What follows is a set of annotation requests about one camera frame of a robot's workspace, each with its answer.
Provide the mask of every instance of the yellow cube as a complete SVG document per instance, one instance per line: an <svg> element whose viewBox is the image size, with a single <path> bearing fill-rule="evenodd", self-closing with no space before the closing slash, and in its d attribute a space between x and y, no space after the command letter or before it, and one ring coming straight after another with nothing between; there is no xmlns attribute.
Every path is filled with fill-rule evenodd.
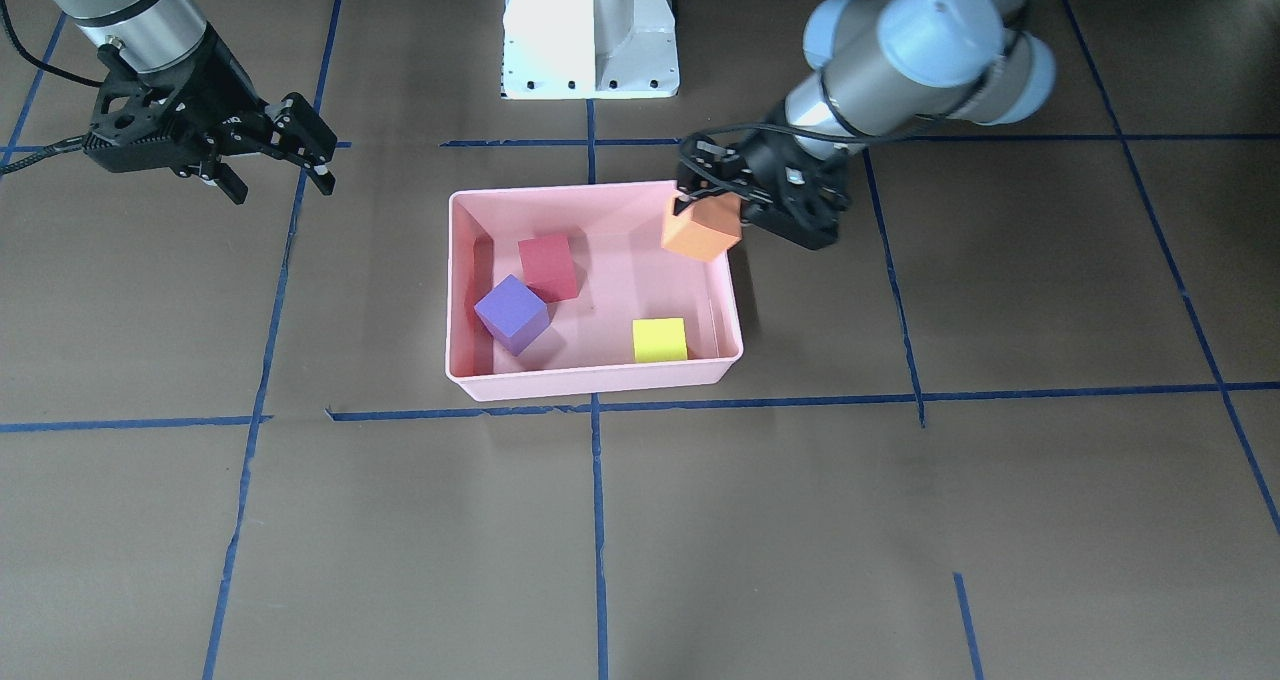
<svg viewBox="0 0 1280 680"><path fill-rule="evenodd" d="M685 319L631 320L631 339L636 362L689 360L685 344Z"/></svg>

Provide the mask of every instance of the block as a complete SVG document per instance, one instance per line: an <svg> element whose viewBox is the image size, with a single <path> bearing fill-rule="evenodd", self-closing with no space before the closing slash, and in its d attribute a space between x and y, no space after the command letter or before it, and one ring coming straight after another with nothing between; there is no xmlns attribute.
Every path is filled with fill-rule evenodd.
<svg viewBox="0 0 1280 680"><path fill-rule="evenodd" d="M512 355L525 352L529 343L552 324L547 304L516 275L507 275L480 298L475 311L493 338Z"/></svg>
<svg viewBox="0 0 1280 680"><path fill-rule="evenodd" d="M672 196L662 220L662 247L671 252L709 263L742 238L742 198L736 193L704 197L680 215L675 209Z"/></svg>
<svg viewBox="0 0 1280 680"><path fill-rule="evenodd" d="M684 318L631 320L631 341L636 362L689 360Z"/></svg>
<svg viewBox="0 0 1280 680"><path fill-rule="evenodd" d="M543 302L577 297L577 270L573 269L567 236L541 236L520 241L520 265L525 269L525 284L543 298Z"/></svg>

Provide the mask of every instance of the pink plastic box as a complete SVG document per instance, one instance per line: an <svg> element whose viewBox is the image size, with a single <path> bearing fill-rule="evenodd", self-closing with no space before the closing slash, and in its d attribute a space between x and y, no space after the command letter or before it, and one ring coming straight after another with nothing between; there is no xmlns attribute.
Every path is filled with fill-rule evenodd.
<svg viewBox="0 0 1280 680"><path fill-rule="evenodd" d="M463 191L449 198L445 374L477 401L704 385L742 356L724 255L663 250L672 182ZM580 295L549 306L552 325L518 357L472 307L508 274L522 239L563 233ZM684 318L689 360L635 364L631 320Z"/></svg>

